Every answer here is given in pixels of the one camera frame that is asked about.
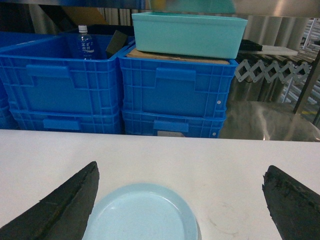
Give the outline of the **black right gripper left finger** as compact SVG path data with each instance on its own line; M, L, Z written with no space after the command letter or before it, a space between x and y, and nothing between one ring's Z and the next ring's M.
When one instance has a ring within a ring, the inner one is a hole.
M2 226L2 240L81 240L99 187L98 164L90 162L37 204Z

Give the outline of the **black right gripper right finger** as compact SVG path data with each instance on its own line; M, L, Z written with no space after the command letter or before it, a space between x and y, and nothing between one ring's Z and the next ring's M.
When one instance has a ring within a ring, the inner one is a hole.
M263 176L263 195L283 240L320 238L320 195L278 167Z

